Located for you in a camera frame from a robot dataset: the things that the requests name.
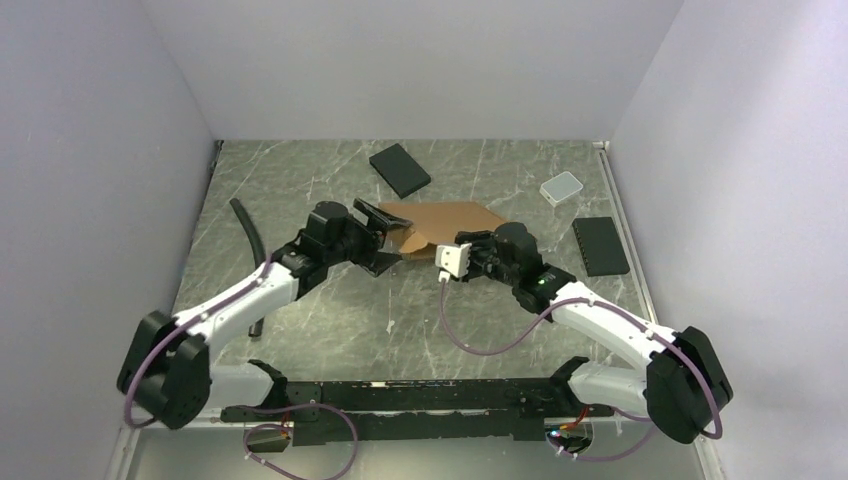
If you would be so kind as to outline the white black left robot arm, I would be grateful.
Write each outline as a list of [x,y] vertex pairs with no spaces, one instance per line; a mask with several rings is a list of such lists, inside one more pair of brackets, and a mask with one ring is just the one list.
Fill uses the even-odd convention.
[[176,314],[146,314],[116,381],[125,396],[125,424],[180,429],[190,423],[209,400],[212,363],[231,340],[304,297],[338,264],[380,276],[402,258],[385,251],[387,237],[411,224],[360,198],[351,208],[321,201],[293,240],[235,285]]

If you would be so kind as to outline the white translucent plastic case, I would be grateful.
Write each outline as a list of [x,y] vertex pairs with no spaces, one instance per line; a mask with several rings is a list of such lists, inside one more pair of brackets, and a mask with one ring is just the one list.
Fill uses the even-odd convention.
[[553,207],[556,207],[583,189],[583,183],[571,172],[562,172],[540,185],[541,196]]

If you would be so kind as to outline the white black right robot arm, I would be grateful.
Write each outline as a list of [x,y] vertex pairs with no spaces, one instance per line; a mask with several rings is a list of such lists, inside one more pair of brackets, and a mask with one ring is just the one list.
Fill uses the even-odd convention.
[[668,438],[689,444],[724,434],[722,410],[733,399],[730,381],[709,337],[634,315],[604,299],[574,275],[544,261],[522,223],[494,231],[461,232],[440,245],[439,282],[478,277],[507,285],[518,304],[548,321],[588,336],[624,361],[612,367],[578,358],[551,388],[557,411],[574,415],[586,405],[605,405],[648,420]]

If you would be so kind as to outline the small black box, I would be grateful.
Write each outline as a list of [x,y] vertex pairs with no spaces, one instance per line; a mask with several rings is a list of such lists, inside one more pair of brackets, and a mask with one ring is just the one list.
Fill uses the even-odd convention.
[[431,175],[399,143],[371,155],[369,164],[400,199],[432,182]]

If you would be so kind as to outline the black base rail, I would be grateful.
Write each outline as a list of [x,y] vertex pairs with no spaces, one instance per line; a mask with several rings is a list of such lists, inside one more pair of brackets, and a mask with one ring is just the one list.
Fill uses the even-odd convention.
[[[282,408],[292,406],[285,415]],[[585,407],[559,380],[502,378],[464,380],[288,382],[274,386],[255,408],[223,407],[224,423],[292,423],[297,446],[344,441],[508,437],[532,441],[547,428],[579,420],[588,426],[611,417],[604,406]]]

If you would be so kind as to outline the brown cardboard box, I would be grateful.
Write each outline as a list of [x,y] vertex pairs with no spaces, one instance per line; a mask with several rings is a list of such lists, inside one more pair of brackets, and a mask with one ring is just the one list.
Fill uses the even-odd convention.
[[391,244],[408,260],[433,260],[436,247],[452,244],[461,232],[494,231],[507,220],[472,201],[387,203],[379,208],[411,225],[388,235]]

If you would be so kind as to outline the black rectangular block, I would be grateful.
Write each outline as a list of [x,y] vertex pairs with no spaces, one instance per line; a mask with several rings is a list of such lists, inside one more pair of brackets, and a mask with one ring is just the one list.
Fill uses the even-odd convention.
[[612,217],[575,218],[572,229],[588,277],[630,272],[630,264]]

